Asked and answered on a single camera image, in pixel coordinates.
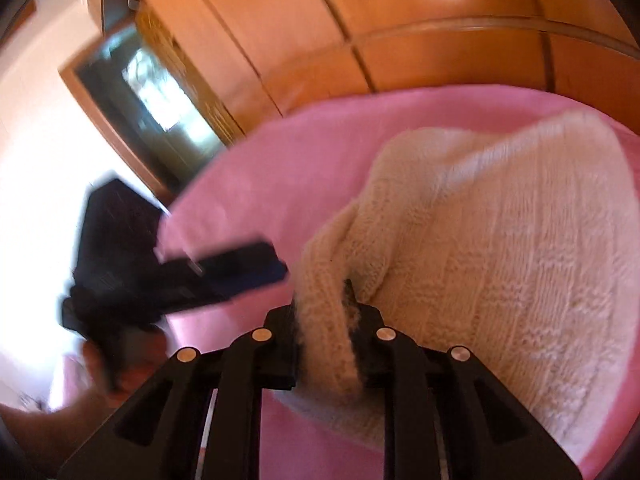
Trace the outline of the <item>person's left hand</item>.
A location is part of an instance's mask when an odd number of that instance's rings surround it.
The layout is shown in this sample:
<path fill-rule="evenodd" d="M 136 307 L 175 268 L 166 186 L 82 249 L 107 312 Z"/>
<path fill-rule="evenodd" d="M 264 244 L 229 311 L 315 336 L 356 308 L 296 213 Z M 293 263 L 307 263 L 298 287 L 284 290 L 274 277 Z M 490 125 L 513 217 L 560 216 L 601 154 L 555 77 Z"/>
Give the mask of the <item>person's left hand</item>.
<path fill-rule="evenodd" d="M 119 373 L 115 385 L 110 383 L 103 366 L 100 350 L 93 341 L 86 340 L 81 348 L 86 370 L 93 387 L 110 410 L 119 408 L 167 360 L 167 337 L 159 328 L 134 335 L 132 358 Z"/>

